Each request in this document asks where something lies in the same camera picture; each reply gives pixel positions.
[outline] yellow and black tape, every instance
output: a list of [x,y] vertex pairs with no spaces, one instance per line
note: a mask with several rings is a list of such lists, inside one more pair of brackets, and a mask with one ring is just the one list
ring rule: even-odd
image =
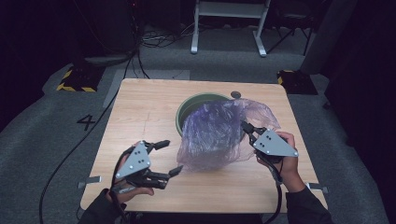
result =
[[105,68],[94,68],[88,73],[70,67],[56,88],[57,91],[97,91],[97,86]]
[[277,74],[276,74],[277,84],[282,85],[282,83],[284,82],[283,78],[282,78],[282,74],[285,74],[285,73],[290,74],[290,73],[294,73],[294,71],[292,71],[292,70],[281,70],[281,71],[277,72]]

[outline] wire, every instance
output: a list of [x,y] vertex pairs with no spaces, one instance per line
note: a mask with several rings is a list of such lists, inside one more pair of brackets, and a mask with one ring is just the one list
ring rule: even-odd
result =
[[[125,71],[124,71],[124,76],[122,79],[125,79],[126,77],[126,72],[128,70],[128,66],[131,62],[132,58],[129,59],[128,63],[125,66]],[[105,115],[105,113],[107,112],[107,110],[110,108],[111,104],[113,103],[113,101],[116,99],[116,96],[119,93],[119,90],[117,90],[117,92],[114,94],[113,98],[111,99],[111,101],[108,103],[107,107],[105,108],[105,110],[102,112],[102,114],[100,115],[99,119],[93,124],[92,128],[90,128],[90,130],[82,137],[82,139],[69,151],[69,153],[67,153],[67,155],[62,159],[62,161],[59,163],[59,165],[55,168],[55,170],[52,172],[52,174],[49,177],[49,180],[46,183],[46,186],[43,188],[43,191],[41,192],[41,196],[40,196],[40,202],[39,202],[39,206],[38,206],[38,215],[39,215],[39,219],[40,219],[40,223],[43,224],[44,220],[43,220],[43,202],[44,202],[44,196],[47,192],[47,189],[50,185],[50,182],[52,181],[53,177],[55,177],[56,173],[58,173],[59,169],[62,167],[62,165],[64,164],[64,162],[70,157],[70,155],[76,151],[76,149],[81,145],[81,143],[90,135],[90,133],[93,131],[93,129],[97,126],[97,124],[99,123],[99,121],[102,119],[102,117]]]
[[[132,69],[134,70],[134,59],[132,59]],[[134,75],[136,76],[136,78],[139,78],[135,70],[134,70]]]
[[86,25],[88,26],[90,32],[92,33],[93,37],[96,39],[96,41],[106,50],[113,52],[113,53],[121,53],[121,54],[125,54],[125,57],[121,58],[121,59],[116,59],[116,60],[109,60],[109,61],[105,61],[105,62],[92,62],[92,61],[88,61],[88,63],[90,63],[91,65],[95,66],[95,67],[108,67],[108,66],[113,66],[116,64],[120,64],[120,63],[124,63],[126,61],[128,61],[131,57],[134,56],[134,49],[136,48],[136,45],[140,45],[140,40],[137,37],[137,28],[136,28],[136,23],[135,23],[135,19],[134,16],[131,15],[131,18],[133,20],[132,22],[132,29],[133,29],[133,34],[134,34],[134,39],[137,42],[134,46],[134,48],[132,50],[115,50],[115,49],[111,49],[109,47],[107,47],[103,41],[100,40],[100,38],[98,37],[98,35],[95,33],[95,31],[92,29],[90,23],[87,20],[87,17],[84,15],[84,13],[82,12],[81,8],[79,7],[78,3],[76,2],[76,0],[73,0],[74,5],[76,6],[81,18],[84,20],[84,22],[86,23]]
[[142,64],[142,61],[140,60],[140,50],[137,51],[137,59],[138,59],[138,61],[139,61],[140,69],[142,69],[143,75],[144,75],[146,78],[150,79],[150,78],[149,78],[149,75],[148,75],[148,74],[145,72],[145,70],[143,69],[143,64]]
[[80,209],[81,209],[81,206],[78,205],[78,208],[77,208],[77,211],[76,211],[76,218],[77,218],[78,221],[80,220],[80,218],[78,216],[78,212],[79,212]]
[[276,185],[276,190],[277,190],[277,206],[275,212],[272,214],[270,218],[268,218],[263,224],[268,224],[274,221],[277,218],[277,215],[279,215],[280,212],[280,207],[282,205],[282,188],[280,185]]
[[194,25],[194,22],[185,27],[181,32],[180,36],[175,36],[173,34],[158,34],[159,31],[147,31],[143,36],[142,36],[142,42],[143,46],[147,48],[165,48],[178,40],[183,39],[186,36],[192,35],[193,34],[193,29],[192,26]]

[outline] metal chair leg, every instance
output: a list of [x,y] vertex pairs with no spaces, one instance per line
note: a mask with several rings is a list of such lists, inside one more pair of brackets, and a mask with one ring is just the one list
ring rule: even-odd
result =
[[276,48],[286,37],[288,37],[291,33],[293,33],[293,30],[290,30],[286,35],[284,35],[279,41],[276,42],[268,51],[267,54],[271,52],[274,48]]
[[305,31],[303,29],[301,29],[301,31],[303,32],[303,34],[305,35],[305,38],[308,38],[308,36],[306,35]]
[[276,28],[277,34],[279,35],[280,38],[282,38],[282,34],[279,32],[279,28]]
[[308,45],[309,45],[309,40],[311,39],[311,35],[312,35],[312,28],[309,28],[309,34],[308,34],[308,38],[306,40],[306,44],[305,44],[305,48],[304,48],[304,53],[303,55],[305,56],[306,54],[306,50],[308,49]]
[[199,38],[199,0],[195,2],[195,15],[194,15],[194,33],[192,35],[191,53],[198,52],[198,38]]

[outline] dark background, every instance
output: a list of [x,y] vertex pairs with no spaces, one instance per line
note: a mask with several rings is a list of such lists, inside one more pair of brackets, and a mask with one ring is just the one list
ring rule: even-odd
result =
[[[71,53],[81,56],[106,56],[110,52],[102,48],[94,38],[99,35],[119,51],[127,50],[133,43],[129,13],[133,6],[122,8],[124,2],[116,1],[78,1],[87,22],[80,16],[73,1],[58,1],[59,8],[52,7],[47,1],[12,1],[4,0],[0,6],[0,131],[23,109],[43,96],[41,90],[48,77],[59,68],[70,63]],[[136,19],[146,20],[170,31],[179,32],[175,21],[189,24],[192,22],[194,1],[169,1],[171,10],[158,14],[159,1],[147,1],[142,6]],[[54,13],[61,10],[59,24]],[[396,171],[392,165],[396,159],[392,144],[395,120],[394,76],[396,50],[395,22],[393,13],[396,9],[392,1],[375,3],[359,1],[345,31],[341,34],[331,57],[323,67],[321,74],[328,77],[330,84],[326,96],[348,135],[352,145],[370,171],[380,190],[389,222],[395,223],[392,214],[393,192]],[[62,15],[69,15],[66,20]],[[161,23],[161,18],[173,15],[169,23]],[[106,23],[112,18],[118,26]],[[70,52],[65,49],[65,30],[74,36],[79,50]]]

